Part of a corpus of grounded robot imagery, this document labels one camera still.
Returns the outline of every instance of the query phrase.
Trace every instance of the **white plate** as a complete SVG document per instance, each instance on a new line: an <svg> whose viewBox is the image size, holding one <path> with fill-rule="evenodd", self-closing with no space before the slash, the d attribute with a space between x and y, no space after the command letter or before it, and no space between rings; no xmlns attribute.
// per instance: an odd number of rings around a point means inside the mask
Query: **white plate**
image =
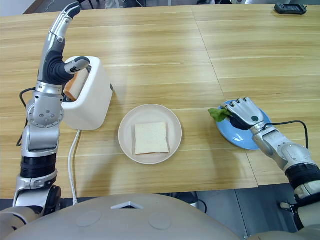
<svg viewBox="0 0 320 240"><path fill-rule="evenodd" d="M166 122L168 153L135 154L135 124ZM168 108L157 104L145 104L128 112L119 126L118 139L122 151L140 164L159 164L169 159L178 150L182 128L177 116Z"/></svg>

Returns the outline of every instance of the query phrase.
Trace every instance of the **white bread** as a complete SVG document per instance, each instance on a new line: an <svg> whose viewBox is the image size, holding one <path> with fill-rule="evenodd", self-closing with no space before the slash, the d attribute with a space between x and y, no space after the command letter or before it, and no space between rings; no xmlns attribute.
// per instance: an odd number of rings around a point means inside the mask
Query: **white bread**
<svg viewBox="0 0 320 240"><path fill-rule="evenodd" d="M135 150L138 154L168 153L167 124L163 122L135 124Z"/></svg>
<svg viewBox="0 0 320 240"><path fill-rule="evenodd" d="M89 72L86 68L76 72L74 77L65 85L63 90L64 94L72 101L76 101L80 96L88 76Z"/></svg>

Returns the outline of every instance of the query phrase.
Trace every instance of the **power cord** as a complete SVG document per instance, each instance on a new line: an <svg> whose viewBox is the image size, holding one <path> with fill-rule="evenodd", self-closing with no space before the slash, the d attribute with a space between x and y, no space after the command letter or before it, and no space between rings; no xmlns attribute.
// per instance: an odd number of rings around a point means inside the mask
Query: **power cord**
<svg viewBox="0 0 320 240"><path fill-rule="evenodd" d="M71 191L72 191L72 197L73 197L73 205L78 204L78 199L77 199L77 194L76 194L76 188L75 188L75 183L74 183L74 177L72 174L72 165L71 165L71 159L72 159L72 153L74 152L76 143L79 139L79 135L81 133L81 130L78 130L76 132L76 135L74 137L73 143L71 145L70 151L69 151L69 156L68 156L68 174L69 174L69 180L70 180L70 186L71 186Z"/></svg>
<svg viewBox="0 0 320 240"><path fill-rule="evenodd" d="M204 205L204 213L206 214L207 210L208 210L207 204L204 201L202 201L201 199L198 199L198 201L203 203L203 205Z"/></svg>
<svg viewBox="0 0 320 240"><path fill-rule="evenodd" d="M46 9L45 9L45 12L46 12L46 13L48 12L50 6L55 3L55 1L56 1L56 0L52 0L52 2L50 2L50 3L48 4L48 6L47 6Z"/></svg>
<svg viewBox="0 0 320 240"><path fill-rule="evenodd" d="M307 149L309 149L309 140L308 140L308 129L307 129L307 125L303 122L303 121L300 121L300 120L294 120L294 121L285 121L285 122L270 122L270 123L266 123L264 126L263 126L263 129L266 129L266 127L268 125L286 125L286 124L293 124L293 123L300 123L303 125L304 127L304 134L305 134L305 147Z"/></svg>
<svg viewBox="0 0 320 240"><path fill-rule="evenodd" d="M26 108L26 102L25 102L25 100L24 100L23 95L24 95L26 92L34 91L34 90L36 90L36 88L35 88L35 87L31 87L31 88L27 88L27 89L23 90L22 92L20 92L19 97L20 97L20 100L21 100L24 108ZM24 128L25 128L27 125L28 125L28 119L25 118ZM17 147L20 147L20 146L22 145L22 144L21 144L22 135L23 135L23 133L21 133L21 136L20 136L19 140L18 140L17 143L16 143L16 146L17 146Z"/></svg>

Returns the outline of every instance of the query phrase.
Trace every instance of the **black remote control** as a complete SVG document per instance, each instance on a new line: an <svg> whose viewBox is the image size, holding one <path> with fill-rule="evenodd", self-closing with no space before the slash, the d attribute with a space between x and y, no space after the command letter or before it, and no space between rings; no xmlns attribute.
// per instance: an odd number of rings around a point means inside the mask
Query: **black remote control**
<svg viewBox="0 0 320 240"><path fill-rule="evenodd" d="M274 10L279 14L298 14L303 15L307 12L307 8L302 4L282 4L277 3Z"/></svg>

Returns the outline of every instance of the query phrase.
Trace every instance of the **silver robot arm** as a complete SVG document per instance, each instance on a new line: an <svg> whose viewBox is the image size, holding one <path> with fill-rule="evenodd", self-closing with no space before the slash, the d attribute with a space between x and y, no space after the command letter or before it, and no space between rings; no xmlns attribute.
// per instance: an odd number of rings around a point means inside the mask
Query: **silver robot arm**
<svg viewBox="0 0 320 240"><path fill-rule="evenodd" d="M78 2L72 3L52 24L44 43L35 91L26 105L28 125L22 134L21 172L16 178L13 207L33 206L37 217L55 212L61 196L61 189L53 184L58 175L59 126L64 117L63 85L90 64L83 56L63 62L65 34L80 10Z"/></svg>
<svg viewBox="0 0 320 240"><path fill-rule="evenodd" d="M251 130L252 139L261 151L272 158L283 170L294 189L300 211L303 210L302 207L309 205L310 208L311 205L316 205L318 211L314 211L314 216L318 215L320 170L312 160L309 150L290 141L274 126L266 125L262 112L248 97L224 104L222 107L231 113L230 123L238 129ZM308 214L307 218L316 219L312 215L313 213Z"/></svg>

